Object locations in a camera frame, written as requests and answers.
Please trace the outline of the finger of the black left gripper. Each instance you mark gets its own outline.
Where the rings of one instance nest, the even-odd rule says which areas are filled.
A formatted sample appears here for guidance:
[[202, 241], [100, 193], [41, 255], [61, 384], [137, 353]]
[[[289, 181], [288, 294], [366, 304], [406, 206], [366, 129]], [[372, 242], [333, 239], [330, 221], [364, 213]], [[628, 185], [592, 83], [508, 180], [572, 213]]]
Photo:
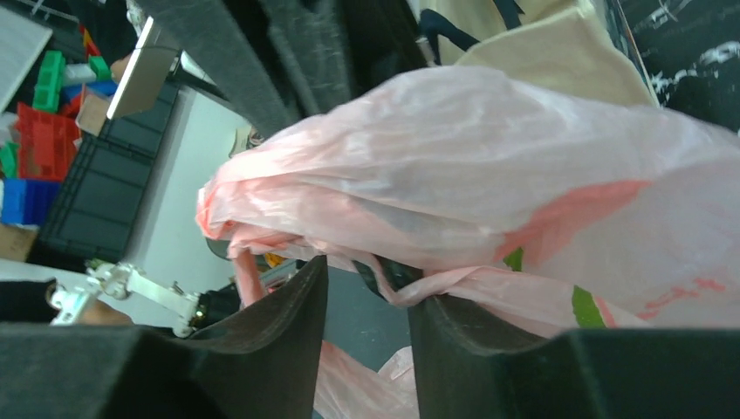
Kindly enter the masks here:
[[268, 36], [271, 20], [264, 1], [149, 0], [139, 4], [261, 135], [272, 136], [301, 120], [297, 96]]
[[405, 1], [263, 1], [268, 34], [306, 116], [427, 61]]

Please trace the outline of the pink plastic grocery bag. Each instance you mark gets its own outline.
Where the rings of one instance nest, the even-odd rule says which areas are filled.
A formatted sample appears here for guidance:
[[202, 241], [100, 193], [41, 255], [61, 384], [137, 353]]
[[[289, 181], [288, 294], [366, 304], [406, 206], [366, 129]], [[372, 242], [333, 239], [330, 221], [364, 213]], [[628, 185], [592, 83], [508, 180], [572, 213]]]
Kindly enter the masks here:
[[224, 163], [206, 237], [248, 253], [389, 257], [380, 295], [447, 293], [536, 333], [737, 326], [739, 139], [682, 113], [555, 93], [486, 67], [408, 72]]

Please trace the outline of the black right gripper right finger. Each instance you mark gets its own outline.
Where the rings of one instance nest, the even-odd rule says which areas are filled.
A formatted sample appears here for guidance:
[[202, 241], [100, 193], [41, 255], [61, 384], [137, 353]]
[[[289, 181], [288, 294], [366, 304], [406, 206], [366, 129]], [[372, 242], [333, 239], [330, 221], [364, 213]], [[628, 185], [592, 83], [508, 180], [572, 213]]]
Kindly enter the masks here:
[[540, 338], [450, 296], [408, 312], [423, 418], [736, 418], [739, 333], [574, 329]]

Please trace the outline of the cream canvas tote bag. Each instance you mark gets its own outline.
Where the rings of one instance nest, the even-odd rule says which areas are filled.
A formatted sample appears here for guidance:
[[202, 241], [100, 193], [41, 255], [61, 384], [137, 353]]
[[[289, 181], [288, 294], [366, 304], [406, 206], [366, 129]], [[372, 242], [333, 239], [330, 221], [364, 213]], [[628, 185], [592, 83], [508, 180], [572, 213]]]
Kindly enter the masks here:
[[559, 93], [623, 106], [659, 101], [617, 1], [414, 1], [477, 39], [440, 40], [445, 65], [487, 66]]

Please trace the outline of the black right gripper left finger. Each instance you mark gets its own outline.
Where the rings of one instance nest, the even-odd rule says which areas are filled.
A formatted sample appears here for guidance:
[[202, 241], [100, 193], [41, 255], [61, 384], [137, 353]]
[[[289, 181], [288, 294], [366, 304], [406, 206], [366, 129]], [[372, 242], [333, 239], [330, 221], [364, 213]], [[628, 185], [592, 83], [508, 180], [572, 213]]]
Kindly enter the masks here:
[[315, 257], [189, 339], [143, 326], [1, 328], [4, 418], [308, 418], [328, 293]]

